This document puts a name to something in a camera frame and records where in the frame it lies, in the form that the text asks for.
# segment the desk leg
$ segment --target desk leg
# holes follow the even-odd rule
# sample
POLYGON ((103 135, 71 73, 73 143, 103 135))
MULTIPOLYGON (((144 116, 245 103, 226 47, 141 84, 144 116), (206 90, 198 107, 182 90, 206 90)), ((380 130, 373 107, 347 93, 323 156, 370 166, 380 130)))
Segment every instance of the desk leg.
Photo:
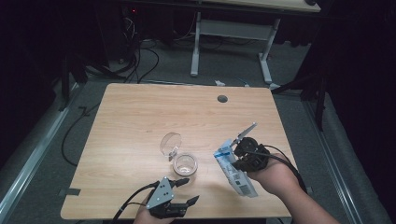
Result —
POLYGON ((192 63, 191 63, 191 76, 198 76, 199 67, 199 37, 201 34, 201 12, 197 12, 197 22, 195 28, 195 45, 194 52, 192 53, 192 63))
POLYGON ((268 58, 268 54, 270 52, 271 46, 274 42, 277 27, 279 26, 279 23, 280 23, 280 19, 276 19, 274 22, 274 25, 270 31, 264 51, 259 54, 260 64, 262 66, 262 75, 264 76, 264 81, 267 84, 272 83, 270 70, 268 69, 268 64, 267 64, 267 58, 268 58))

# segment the white desk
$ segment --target white desk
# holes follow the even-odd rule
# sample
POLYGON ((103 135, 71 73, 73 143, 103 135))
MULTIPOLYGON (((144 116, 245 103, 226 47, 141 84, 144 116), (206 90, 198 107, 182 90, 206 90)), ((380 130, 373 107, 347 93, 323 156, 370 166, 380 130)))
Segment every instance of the white desk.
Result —
MULTIPOLYGON (((200 0, 203 2, 222 3, 240 5, 245 7, 266 7, 279 10, 295 10, 302 12, 320 12, 318 5, 309 6, 304 0, 200 0)), ((202 20, 201 13, 197 13, 195 29, 195 45, 192 53, 191 75, 198 76, 199 70, 199 42, 201 35, 220 35, 227 37, 248 38, 257 40, 266 40, 262 53, 259 53, 259 60, 262 66, 262 75, 264 81, 272 83, 270 71, 268 69, 267 57, 274 42, 276 31, 280 19, 274 20, 271 25, 257 25, 229 21, 212 21, 202 20)))

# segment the gray carpet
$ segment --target gray carpet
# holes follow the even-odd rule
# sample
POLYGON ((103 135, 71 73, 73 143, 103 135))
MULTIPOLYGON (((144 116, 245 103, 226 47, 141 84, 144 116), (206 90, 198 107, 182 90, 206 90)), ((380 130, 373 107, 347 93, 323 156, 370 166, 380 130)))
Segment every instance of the gray carpet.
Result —
MULTIPOLYGON (((219 48, 217 43, 203 44, 198 77, 190 77, 192 46, 189 42, 181 42, 180 44, 188 46, 174 45, 173 47, 167 47, 157 44, 152 48, 159 54, 160 61, 158 66, 143 79, 142 83, 150 82, 150 80, 160 80, 215 85, 215 80, 220 80, 227 86, 244 86, 245 81, 252 87, 267 87, 263 82, 257 58, 257 53, 263 46, 262 42, 253 42, 244 46, 223 43, 219 48)), ((144 46, 153 46, 153 42, 148 41, 144 46)), ((270 52, 271 60, 268 62, 273 81, 276 84, 284 84, 293 80, 307 50, 308 47, 292 48, 288 44, 274 45, 270 52)), ((138 75, 143 75, 155 63, 155 55, 142 49, 138 75)), ((90 81, 84 86, 76 101, 70 105, 69 114, 59 132, 56 133, 47 155, 29 187, 22 195, 9 219, 9 223, 77 222, 76 220, 62 220, 60 217, 64 198, 58 196, 58 193, 60 189, 68 188, 75 172, 75 167, 64 161, 61 154, 61 144, 67 129, 81 115, 83 109, 80 107, 91 108, 99 103, 106 85, 110 82, 114 82, 114 80, 90 77, 90 81)), ((324 161, 316 127, 311 124, 304 104, 300 102, 300 98, 294 91, 275 95, 275 100, 304 182, 313 191, 312 197, 341 223, 349 223, 347 213, 324 161)), ((331 101, 327 99, 326 104, 327 107, 323 117, 324 134, 361 211, 363 223, 390 223, 385 210, 376 198, 370 182, 353 153, 353 148, 347 141, 342 125, 332 108, 331 101)), ((95 112, 96 110, 93 110, 88 117, 82 119, 68 135, 65 142, 65 154, 70 161, 78 162, 92 126, 95 112)), ((15 178, 18 168, 21 169, 23 161, 30 155, 31 149, 23 150, 19 148, 18 151, 20 156, 23 157, 21 164, 8 164, 7 171, 3 170, 0 174, 2 179, 7 180, 6 182, 2 181, 1 184, 2 197, 7 192, 13 178, 15 178)), ((290 223, 290 220, 284 219, 284 222, 290 223)), ((276 219, 270 219, 267 223, 279 222, 276 219)))

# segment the black wall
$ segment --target black wall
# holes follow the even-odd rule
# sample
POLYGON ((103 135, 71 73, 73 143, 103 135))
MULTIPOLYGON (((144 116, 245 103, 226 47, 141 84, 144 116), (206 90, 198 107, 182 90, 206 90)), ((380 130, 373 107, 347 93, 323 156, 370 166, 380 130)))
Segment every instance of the black wall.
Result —
POLYGON ((396 4, 371 3, 348 26, 328 92, 361 164, 396 222, 396 4))
POLYGON ((0 3, 0 167, 52 103, 58 35, 35 2, 0 3))

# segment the desk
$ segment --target desk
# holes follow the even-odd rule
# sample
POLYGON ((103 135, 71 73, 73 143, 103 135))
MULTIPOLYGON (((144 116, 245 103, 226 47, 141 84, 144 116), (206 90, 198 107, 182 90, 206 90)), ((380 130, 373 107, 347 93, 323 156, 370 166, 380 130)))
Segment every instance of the desk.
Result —
MULTIPOLYGON (((281 10, 320 12, 320 7, 318 5, 309 6, 304 0, 199 0, 198 2, 199 4, 208 2, 244 7, 268 7, 281 10)), ((193 77, 198 76, 200 35, 220 35, 227 37, 265 40, 266 44, 262 53, 259 54, 259 60, 262 67, 264 81, 268 84, 272 83, 271 74, 267 64, 267 57, 276 36, 276 31, 280 23, 279 18, 275 19, 273 24, 258 25, 228 21, 201 20, 201 12, 197 12, 196 17, 195 45, 191 61, 191 75, 193 77)))
MULTIPOLYGON (((180 133, 179 152, 199 162, 191 182, 175 188, 173 203, 200 195, 185 218, 289 217, 284 204, 254 181, 259 197, 239 196, 229 185, 213 152, 251 125, 248 136, 278 147, 294 163, 272 93, 264 88, 110 84, 84 147, 61 216, 65 219, 110 219, 137 189, 177 179, 160 151, 163 137, 180 133), (218 101, 228 97, 227 103, 218 101)), ((147 192, 133 202, 142 202, 147 192)), ((129 205, 120 218, 134 218, 129 205)))

